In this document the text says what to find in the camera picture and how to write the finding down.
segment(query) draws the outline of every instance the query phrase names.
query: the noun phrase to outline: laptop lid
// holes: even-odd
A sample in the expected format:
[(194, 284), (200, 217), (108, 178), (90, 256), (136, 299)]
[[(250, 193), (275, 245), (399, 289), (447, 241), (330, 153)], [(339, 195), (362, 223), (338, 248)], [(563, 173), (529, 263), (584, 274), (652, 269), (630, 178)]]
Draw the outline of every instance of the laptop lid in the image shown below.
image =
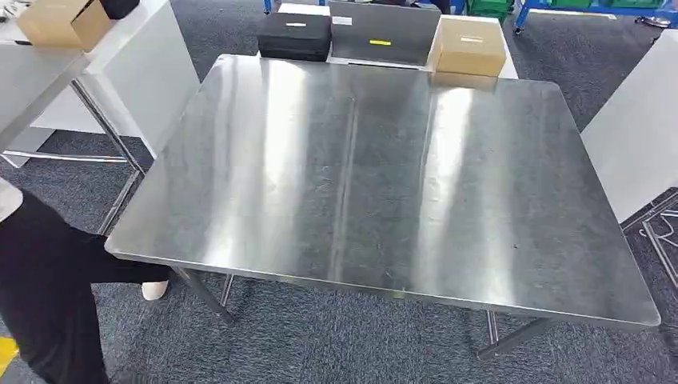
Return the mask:
[(329, 2), (332, 56), (415, 66), (426, 64), (438, 9)]

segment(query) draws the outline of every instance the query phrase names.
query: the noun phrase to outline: stainless steel table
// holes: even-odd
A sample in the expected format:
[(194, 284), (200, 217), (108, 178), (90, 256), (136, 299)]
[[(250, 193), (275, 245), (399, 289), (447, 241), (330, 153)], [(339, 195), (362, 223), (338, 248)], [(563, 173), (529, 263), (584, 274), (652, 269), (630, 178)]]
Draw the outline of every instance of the stainless steel table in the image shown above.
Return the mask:
[[(190, 269), (487, 310), (481, 358), (556, 319), (660, 323), (547, 82), (222, 55), (106, 248), (227, 318)], [(499, 339), (494, 311), (540, 319)]]
[[(77, 162), (127, 162), (134, 173), (127, 180), (114, 206), (104, 218), (99, 233), (105, 233), (117, 216), (134, 183), (145, 174), (110, 120), (78, 79), (89, 62), (82, 52), (74, 50), (38, 49), (32, 46), (0, 44), (0, 151), (6, 155), (28, 158), (49, 158)], [(87, 110), (108, 135), (118, 156), (66, 155), (45, 152), (5, 150), (43, 110), (67, 87), (71, 86)]]

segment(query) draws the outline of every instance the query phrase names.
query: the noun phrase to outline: sneaker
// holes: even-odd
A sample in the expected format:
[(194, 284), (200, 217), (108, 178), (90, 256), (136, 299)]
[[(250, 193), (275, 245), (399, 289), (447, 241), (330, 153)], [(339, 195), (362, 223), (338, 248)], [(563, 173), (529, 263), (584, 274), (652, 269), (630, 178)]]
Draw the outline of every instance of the sneaker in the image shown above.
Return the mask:
[(167, 290), (167, 281), (164, 282), (145, 282), (142, 284), (142, 294), (150, 302), (158, 300)]

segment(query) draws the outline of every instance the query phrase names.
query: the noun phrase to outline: cardboard box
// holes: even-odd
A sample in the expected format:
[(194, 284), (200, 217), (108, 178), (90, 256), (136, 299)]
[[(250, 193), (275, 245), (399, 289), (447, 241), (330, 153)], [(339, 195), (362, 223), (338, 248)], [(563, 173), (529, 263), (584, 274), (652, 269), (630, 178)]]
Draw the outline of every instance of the cardboard box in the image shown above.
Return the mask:
[(90, 52), (110, 30), (99, 0), (37, 0), (17, 19), (34, 46)]
[(503, 34), (494, 19), (444, 16), (438, 22), (427, 66), (433, 72), (499, 76), (506, 61)]

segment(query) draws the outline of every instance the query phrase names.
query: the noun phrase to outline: black case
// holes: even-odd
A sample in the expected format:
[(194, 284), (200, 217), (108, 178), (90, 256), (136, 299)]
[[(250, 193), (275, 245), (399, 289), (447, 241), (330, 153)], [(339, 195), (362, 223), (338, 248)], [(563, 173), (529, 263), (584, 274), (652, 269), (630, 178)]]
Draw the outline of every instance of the black case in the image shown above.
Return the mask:
[(139, 0), (102, 0), (108, 18), (120, 20), (139, 5)]
[(327, 60), (332, 32), (329, 16), (271, 14), (259, 28), (259, 52), (263, 58)]

